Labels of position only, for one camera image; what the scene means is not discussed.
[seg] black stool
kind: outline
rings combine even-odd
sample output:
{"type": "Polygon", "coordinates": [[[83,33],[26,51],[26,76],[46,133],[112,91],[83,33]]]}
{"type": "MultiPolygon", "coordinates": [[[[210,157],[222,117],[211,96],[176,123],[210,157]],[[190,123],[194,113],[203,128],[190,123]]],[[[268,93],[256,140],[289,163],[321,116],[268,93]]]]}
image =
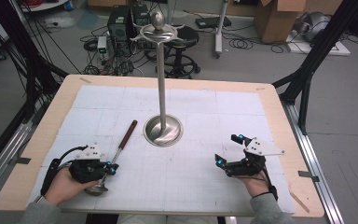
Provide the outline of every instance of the black stool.
{"type": "Polygon", "coordinates": [[[168,56],[165,57],[165,66],[172,67],[171,71],[164,70],[165,77],[188,77],[192,79],[191,75],[193,72],[199,73],[201,68],[194,62],[193,59],[183,54],[188,48],[195,46],[199,42],[199,34],[197,32],[185,26],[182,29],[178,29],[178,37],[183,40],[173,40],[165,43],[169,49],[168,56]],[[170,54],[171,49],[175,49],[174,54],[170,54]],[[174,57],[173,63],[168,63],[169,58],[174,57]],[[183,63],[182,59],[186,58],[189,62],[183,63]]]}

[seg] table surface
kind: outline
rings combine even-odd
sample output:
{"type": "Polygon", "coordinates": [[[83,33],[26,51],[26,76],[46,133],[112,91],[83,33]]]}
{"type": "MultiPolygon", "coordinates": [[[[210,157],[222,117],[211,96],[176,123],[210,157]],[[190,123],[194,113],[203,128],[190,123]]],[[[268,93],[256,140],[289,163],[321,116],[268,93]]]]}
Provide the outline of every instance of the table surface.
{"type": "MultiPolygon", "coordinates": [[[[28,199],[37,179],[39,169],[62,126],[78,90],[83,85],[117,87],[156,88],[156,78],[145,77],[97,77],[70,75],[62,83],[47,113],[42,118],[22,157],[31,158],[29,164],[17,164],[0,192],[0,210],[21,211],[27,206],[28,199]]],[[[281,101],[270,84],[223,82],[189,79],[166,79],[167,89],[243,91],[259,95],[264,107],[271,136],[276,147],[285,149],[281,164],[286,175],[290,194],[293,197],[295,217],[321,217],[324,209],[316,188],[310,178],[301,177],[298,171],[308,171],[302,158],[296,138],[283,111],[281,101]]]]}

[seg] round metal base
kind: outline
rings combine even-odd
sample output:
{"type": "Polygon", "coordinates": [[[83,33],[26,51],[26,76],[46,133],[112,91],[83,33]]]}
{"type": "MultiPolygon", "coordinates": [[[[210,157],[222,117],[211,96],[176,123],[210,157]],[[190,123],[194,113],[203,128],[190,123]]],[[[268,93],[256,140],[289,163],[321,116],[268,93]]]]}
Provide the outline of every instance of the round metal base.
{"type": "Polygon", "coordinates": [[[161,130],[160,116],[148,120],[144,127],[146,140],[156,147],[170,147],[177,143],[183,135],[183,125],[179,119],[166,115],[166,128],[161,130]]]}

